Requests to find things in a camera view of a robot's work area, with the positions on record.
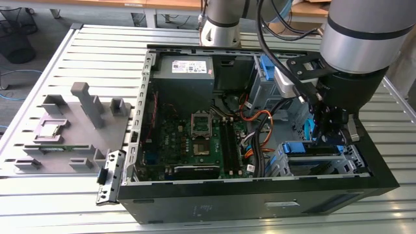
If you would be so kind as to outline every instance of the ram slot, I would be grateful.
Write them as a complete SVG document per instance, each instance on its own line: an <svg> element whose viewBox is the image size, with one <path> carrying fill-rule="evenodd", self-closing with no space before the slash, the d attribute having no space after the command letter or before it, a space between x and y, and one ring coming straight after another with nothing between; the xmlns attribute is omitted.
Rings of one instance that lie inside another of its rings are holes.
<svg viewBox="0 0 416 234"><path fill-rule="evenodd" d="M236 148L235 127L234 127L234 122L231 121L227 122L227 142L228 142L228 149L230 149L232 171L238 173L242 167L240 167L240 160L239 160L239 154L238 154L238 148Z"/></svg>

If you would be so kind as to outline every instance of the green circuit board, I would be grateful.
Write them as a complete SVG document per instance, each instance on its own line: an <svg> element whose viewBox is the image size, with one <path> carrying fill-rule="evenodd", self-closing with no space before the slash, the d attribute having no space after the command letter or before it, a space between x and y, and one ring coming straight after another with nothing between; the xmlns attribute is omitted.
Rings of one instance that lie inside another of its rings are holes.
<svg viewBox="0 0 416 234"><path fill-rule="evenodd" d="M194 128L198 131L207 131L207 120L195 120ZM220 178L246 178L247 174L242 167L239 173L232 175L224 172L224 159L222 149L222 134L220 134L220 119L211 120L211 137L192 137L190 119L166 119L160 126L160 134L158 139L158 152L146 153L146 158L152 158L152 163L148 163L148 179L152 181L166 180L164 178L167 168L175 166L194 165L194 166L219 166ZM239 143L239 133L246 132L246 124L242 121L232 122L235 134L235 141ZM236 153L239 157L239 164L242 165L242 154Z"/></svg>

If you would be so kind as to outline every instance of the expansion slot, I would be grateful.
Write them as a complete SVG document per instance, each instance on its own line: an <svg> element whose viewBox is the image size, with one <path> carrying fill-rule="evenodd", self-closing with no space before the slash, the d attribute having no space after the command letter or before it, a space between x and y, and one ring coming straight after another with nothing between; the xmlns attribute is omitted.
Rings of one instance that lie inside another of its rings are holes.
<svg viewBox="0 0 416 234"><path fill-rule="evenodd" d="M230 144L228 144L228 135L227 135L227 122L223 121L220 123L220 141L222 141L222 149L223 149L223 164L224 164L224 173L232 174L232 160L231 160L231 154L230 154Z"/></svg>
<svg viewBox="0 0 416 234"><path fill-rule="evenodd" d="M238 154L238 148L236 148L236 140L235 140L235 127L234 122L227 122L227 141L230 146L230 157L232 161L232 168L234 172L239 173L242 167L240 167L240 161L239 161L239 154Z"/></svg>
<svg viewBox="0 0 416 234"><path fill-rule="evenodd" d="M222 148L224 160L224 173L240 173L240 162L235 140L235 128L232 121L223 121L220 124Z"/></svg>

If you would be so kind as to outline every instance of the wire mesh trash bin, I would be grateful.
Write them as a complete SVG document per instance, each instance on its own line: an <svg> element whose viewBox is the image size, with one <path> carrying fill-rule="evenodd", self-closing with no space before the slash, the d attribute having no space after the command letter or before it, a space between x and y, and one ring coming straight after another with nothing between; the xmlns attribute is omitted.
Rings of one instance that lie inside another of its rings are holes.
<svg viewBox="0 0 416 234"><path fill-rule="evenodd" d="M15 21L20 24L23 33L30 35L38 32L38 25L31 14L30 8L0 9L7 21Z"/></svg>
<svg viewBox="0 0 416 234"><path fill-rule="evenodd" d="M0 20L0 54L14 64L30 62L35 49L16 21Z"/></svg>

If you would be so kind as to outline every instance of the aluminum slotted table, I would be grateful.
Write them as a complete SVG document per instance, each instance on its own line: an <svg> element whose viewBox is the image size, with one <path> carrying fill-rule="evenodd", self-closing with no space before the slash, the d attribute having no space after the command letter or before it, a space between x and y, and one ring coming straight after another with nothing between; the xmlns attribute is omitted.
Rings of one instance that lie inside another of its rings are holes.
<svg viewBox="0 0 416 234"><path fill-rule="evenodd" d="M272 49L319 50L320 39L284 42L266 38ZM416 232L416 115L387 79L363 107L360 119L402 187L328 216L140 226L122 205L96 206L96 175L16 175L4 160L10 155L26 156L23 144L34 138L32 130L44 114L39 106L44 96L60 94L66 101L76 101L71 86L80 81L90 84L90 93L99 95L102 102L122 97L135 104L151 43L198 45L199 33L96 25L70 30L0 141L2 230L19 227L15 233L200 233L202 229L214 233L279 230L280 234ZM259 48L258 36L242 33L242 46Z"/></svg>

